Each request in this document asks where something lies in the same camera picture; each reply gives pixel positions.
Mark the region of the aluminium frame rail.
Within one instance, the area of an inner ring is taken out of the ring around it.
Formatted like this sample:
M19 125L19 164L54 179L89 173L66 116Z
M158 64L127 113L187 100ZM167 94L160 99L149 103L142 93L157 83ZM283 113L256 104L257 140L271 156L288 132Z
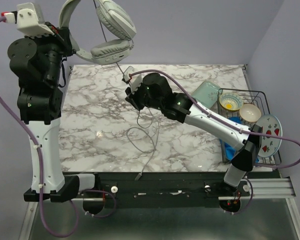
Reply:
M250 179L254 199L291 199L296 197L289 178Z

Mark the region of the strawberry pattern plate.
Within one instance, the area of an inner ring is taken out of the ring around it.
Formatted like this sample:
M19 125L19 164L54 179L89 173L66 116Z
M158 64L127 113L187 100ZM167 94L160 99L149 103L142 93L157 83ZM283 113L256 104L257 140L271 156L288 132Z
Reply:
M279 150L282 140L279 138L269 137L269 135L282 137L282 125L279 119L272 114L261 116L256 124L262 128L262 133L266 134L266 136L262 136L261 148L259 150L258 156L261 158L272 157Z

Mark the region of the teal divided tray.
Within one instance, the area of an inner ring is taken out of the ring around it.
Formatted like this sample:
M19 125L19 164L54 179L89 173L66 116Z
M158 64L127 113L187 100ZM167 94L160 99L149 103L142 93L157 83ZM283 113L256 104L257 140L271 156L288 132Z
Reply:
M191 96L202 105L211 109L218 99L218 92L221 87L211 81L204 81L198 86Z

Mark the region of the grey over-ear headphones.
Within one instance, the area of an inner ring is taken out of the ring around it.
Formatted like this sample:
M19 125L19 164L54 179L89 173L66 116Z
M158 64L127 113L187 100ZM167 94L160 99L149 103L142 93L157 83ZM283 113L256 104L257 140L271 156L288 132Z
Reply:
M94 8L104 42L87 51L70 35L76 56L101 66L116 64L129 57L137 29L128 13L113 0L96 0Z

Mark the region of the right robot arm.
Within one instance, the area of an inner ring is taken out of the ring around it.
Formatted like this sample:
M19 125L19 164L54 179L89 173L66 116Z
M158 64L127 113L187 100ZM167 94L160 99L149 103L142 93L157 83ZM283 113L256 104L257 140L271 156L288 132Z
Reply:
M125 94L126 101L138 111L145 107L159 110L167 119L197 127L232 146L236 154L220 183L220 191L226 196L237 192L261 148L260 126L238 124L211 111L185 91L173 92L166 77L158 72L138 76Z

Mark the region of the yellow blue patterned bowl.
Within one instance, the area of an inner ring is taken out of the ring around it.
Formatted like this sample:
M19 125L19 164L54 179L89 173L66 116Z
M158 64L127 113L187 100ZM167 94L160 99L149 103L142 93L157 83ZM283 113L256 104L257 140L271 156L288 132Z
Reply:
M244 105L241 96L234 92L225 92L219 96L219 104L227 111L236 112Z

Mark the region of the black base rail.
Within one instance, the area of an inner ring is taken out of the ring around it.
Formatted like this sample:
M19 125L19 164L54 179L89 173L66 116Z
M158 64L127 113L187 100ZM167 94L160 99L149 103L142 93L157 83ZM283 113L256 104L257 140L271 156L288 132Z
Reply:
M128 208L217 208L220 202L250 196L241 180L237 189L226 186L222 172L97 172L97 192L85 190L77 197L85 203L119 209Z

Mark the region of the cream bowl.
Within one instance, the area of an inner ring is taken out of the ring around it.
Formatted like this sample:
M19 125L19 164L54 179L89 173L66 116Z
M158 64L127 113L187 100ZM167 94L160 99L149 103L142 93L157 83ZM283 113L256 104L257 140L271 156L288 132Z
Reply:
M262 113L254 104L246 103L240 108L239 115L245 122L255 123L262 116Z

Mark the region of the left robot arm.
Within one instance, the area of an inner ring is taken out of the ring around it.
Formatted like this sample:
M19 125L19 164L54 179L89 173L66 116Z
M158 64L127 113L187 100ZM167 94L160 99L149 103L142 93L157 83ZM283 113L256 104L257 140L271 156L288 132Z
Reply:
M82 190L94 198L101 191L94 175L65 176L62 172L59 129L63 92L59 78L64 71L63 59L72 56L75 50L68 28L56 28L50 22L44 25L51 34L41 37L26 34L7 50L9 67L18 77L20 120L29 131L31 147L32 184L24 193L24 200L63 203Z

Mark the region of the blue cloth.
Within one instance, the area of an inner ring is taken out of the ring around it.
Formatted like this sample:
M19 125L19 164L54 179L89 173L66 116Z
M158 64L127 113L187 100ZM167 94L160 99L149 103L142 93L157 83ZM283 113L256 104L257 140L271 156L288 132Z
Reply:
M232 117L229 117L228 119L237 124L243 123L242 120L238 116L232 116ZM219 142L221 144L221 147L223 147L222 162L223 163L231 162L236 153L236 150L232 146L230 146L228 143L223 142L222 140L219 140Z

